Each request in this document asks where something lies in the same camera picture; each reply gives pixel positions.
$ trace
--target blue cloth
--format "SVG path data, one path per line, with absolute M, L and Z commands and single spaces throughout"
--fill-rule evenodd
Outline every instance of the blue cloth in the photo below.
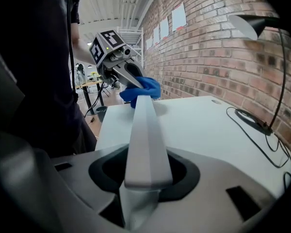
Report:
M 121 98 L 125 102 L 130 101 L 132 108 L 136 108 L 136 102 L 138 95 L 150 95 L 153 99 L 159 99 L 161 97 L 161 86 L 153 78 L 148 77 L 136 77 L 136 80 L 144 87 L 141 88 L 126 88 L 125 91 L 120 92 Z

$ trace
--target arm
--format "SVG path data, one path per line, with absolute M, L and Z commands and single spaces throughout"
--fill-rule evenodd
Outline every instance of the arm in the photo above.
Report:
M 71 24 L 71 38 L 74 57 L 80 61 L 96 65 L 92 55 L 89 52 L 88 45 L 80 39 L 77 23 Z

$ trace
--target paper sheet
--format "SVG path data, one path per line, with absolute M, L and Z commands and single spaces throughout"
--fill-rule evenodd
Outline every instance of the paper sheet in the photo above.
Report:
M 148 50 L 153 44 L 152 36 L 148 40 L 146 40 L 145 42 L 146 42 L 146 50 Z
M 165 17 L 163 21 L 160 22 L 160 27 L 161 27 L 161 40 L 164 40 L 169 35 L 169 24 L 167 17 Z
M 159 25 L 154 29 L 153 31 L 153 40 L 154 40 L 154 45 L 158 44 L 160 42 L 160 35 L 159 35 Z
M 176 7 L 172 12 L 172 20 L 173 20 L 173 31 L 181 30 L 184 25 L 186 25 L 186 16 L 184 11 L 184 5 L 181 3 L 178 7 Z

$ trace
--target white table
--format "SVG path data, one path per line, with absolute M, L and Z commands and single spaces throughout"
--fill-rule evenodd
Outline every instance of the white table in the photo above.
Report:
M 291 173 L 290 160 L 281 169 L 269 163 L 236 123 L 226 115 L 226 109 L 231 105 L 212 96 L 160 100 L 154 101 L 153 104 L 167 147 L 226 161 L 263 185 L 276 198 L 282 195 L 283 173 Z M 275 163 L 285 161 L 286 156 L 281 149 L 275 153 L 269 150 L 262 133 L 243 123 L 233 109 L 229 110 L 229 114 Z M 108 107 L 96 149 L 129 143 L 133 115 L 134 109 L 129 104 Z M 275 148 L 276 137 L 271 135 L 268 139 L 270 145 Z

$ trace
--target black lamp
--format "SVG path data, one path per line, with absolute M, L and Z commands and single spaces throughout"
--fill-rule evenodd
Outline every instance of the black lamp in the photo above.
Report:
M 253 15 L 230 15 L 228 19 L 236 29 L 238 29 L 246 37 L 252 40 L 257 40 L 258 37 L 261 35 L 262 31 L 265 29 L 265 27 L 272 27 L 272 28 L 279 29 L 279 35 L 280 35 L 282 51 L 283 51 L 283 81 L 282 81 L 282 88 L 281 88 L 279 102 L 278 102 L 274 117 L 272 119 L 272 122 L 270 123 L 270 125 L 267 125 L 266 122 L 263 122 L 262 120 L 250 114 L 249 112 L 246 112 L 241 109 L 235 110 L 235 114 L 245 123 L 249 124 L 253 128 L 257 129 L 258 131 L 266 135 L 270 135 L 273 132 L 272 126 L 279 112 L 284 90 L 285 90 L 285 84 L 286 84 L 286 53 L 285 53 L 285 48 L 283 45 L 282 33 L 280 30 L 280 29 L 283 29 L 282 23 L 280 19 L 276 17 L 260 17 L 260 16 L 253 16 Z

